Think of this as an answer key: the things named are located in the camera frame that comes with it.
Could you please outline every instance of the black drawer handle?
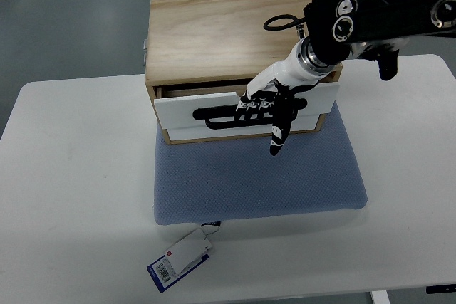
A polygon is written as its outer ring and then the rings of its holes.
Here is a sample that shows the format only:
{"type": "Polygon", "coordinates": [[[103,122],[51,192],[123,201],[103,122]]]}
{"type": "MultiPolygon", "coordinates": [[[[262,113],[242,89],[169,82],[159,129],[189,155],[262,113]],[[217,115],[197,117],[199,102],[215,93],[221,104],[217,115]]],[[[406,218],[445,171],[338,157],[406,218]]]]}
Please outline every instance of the black drawer handle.
{"type": "MultiPolygon", "coordinates": [[[[306,99],[294,99],[294,111],[292,120],[295,120],[298,116],[298,111],[307,106],[306,99]]],[[[217,119],[221,117],[234,117],[237,105],[225,105],[208,108],[198,108],[193,111],[193,118],[196,120],[204,120],[206,126],[211,130],[222,130],[225,128],[237,128],[237,127],[248,127],[248,126],[259,126],[259,125],[270,125],[273,117],[263,117],[261,119],[254,118],[248,120],[230,120],[213,122],[211,119],[217,119]]]]}

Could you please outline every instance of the gray floor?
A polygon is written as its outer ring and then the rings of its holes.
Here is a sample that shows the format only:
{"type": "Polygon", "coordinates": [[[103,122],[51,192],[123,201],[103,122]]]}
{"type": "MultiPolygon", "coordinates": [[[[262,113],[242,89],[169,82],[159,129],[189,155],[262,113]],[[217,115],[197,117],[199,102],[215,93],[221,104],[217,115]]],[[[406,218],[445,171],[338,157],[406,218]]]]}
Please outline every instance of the gray floor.
{"type": "MultiPolygon", "coordinates": [[[[0,0],[0,134],[26,83],[144,73],[149,1],[0,0]]],[[[442,56],[456,75],[456,40],[414,38],[403,54],[415,53],[442,56]]],[[[389,293],[393,304],[456,302],[456,295],[426,295],[422,288],[389,293]]],[[[281,301],[370,302],[365,293],[281,301]]]]}

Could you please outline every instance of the wooden box lid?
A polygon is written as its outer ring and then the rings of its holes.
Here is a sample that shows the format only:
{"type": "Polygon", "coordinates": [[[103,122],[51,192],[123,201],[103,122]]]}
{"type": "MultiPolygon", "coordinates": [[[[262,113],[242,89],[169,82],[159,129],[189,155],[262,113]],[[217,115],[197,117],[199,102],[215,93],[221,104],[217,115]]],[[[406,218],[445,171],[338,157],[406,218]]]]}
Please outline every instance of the wooden box lid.
{"type": "Polygon", "coordinates": [[[265,31],[264,22],[279,14],[302,18],[310,1],[151,0],[146,85],[255,77],[298,41],[294,28],[265,31]]]}

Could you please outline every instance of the drawer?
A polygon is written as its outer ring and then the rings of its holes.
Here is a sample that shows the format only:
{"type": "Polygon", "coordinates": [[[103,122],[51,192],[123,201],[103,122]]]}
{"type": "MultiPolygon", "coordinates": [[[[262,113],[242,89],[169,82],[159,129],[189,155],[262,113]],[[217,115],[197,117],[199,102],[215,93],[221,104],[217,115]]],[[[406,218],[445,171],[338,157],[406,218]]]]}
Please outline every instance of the drawer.
{"type": "MultiPolygon", "coordinates": [[[[167,143],[270,135],[271,125],[213,130],[193,118],[199,108],[237,105],[247,83],[284,60],[296,30],[265,31],[278,14],[303,16],[311,0],[151,0],[145,85],[167,143]]],[[[313,90],[292,132],[315,132],[338,90],[341,65],[313,90]]],[[[212,122],[232,117],[211,119],[212,122]]]]}
{"type": "MultiPolygon", "coordinates": [[[[297,118],[291,126],[291,131],[302,132],[317,129],[321,115],[331,111],[338,89],[339,84],[337,82],[322,83],[308,92],[296,94],[297,98],[305,98],[308,105],[298,111],[297,118]]],[[[197,109],[237,105],[238,102],[239,96],[234,91],[173,98],[155,98],[153,100],[157,118],[162,129],[167,130],[169,142],[270,134],[270,124],[213,130],[206,126],[204,120],[193,118],[193,112],[197,109]]],[[[211,121],[233,121],[233,118],[226,117],[212,119],[211,121]]]]}

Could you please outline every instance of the label tag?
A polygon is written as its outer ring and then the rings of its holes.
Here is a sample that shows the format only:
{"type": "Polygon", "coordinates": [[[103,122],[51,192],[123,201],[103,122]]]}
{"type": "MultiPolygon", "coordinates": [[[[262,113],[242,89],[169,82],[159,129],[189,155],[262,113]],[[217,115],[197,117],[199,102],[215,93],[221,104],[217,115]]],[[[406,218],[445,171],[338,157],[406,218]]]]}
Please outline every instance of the label tag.
{"type": "Polygon", "coordinates": [[[181,273],[190,263],[206,254],[211,247],[212,244],[206,239],[206,234],[198,228],[167,249],[165,255],[174,271],[181,273]]]}
{"type": "Polygon", "coordinates": [[[147,267],[160,293],[165,292],[209,256],[207,250],[212,247],[206,234],[198,228],[166,250],[154,263],[147,267]]]}
{"type": "Polygon", "coordinates": [[[167,256],[162,256],[154,263],[147,267],[150,276],[154,280],[160,293],[164,293],[168,288],[176,284],[180,279],[184,278],[188,273],[192,272],[196,267],[204,263],[209,256],[203,255],[199,260],[192,262],[181,274],[176,274],[172,268],[167,256]]]}

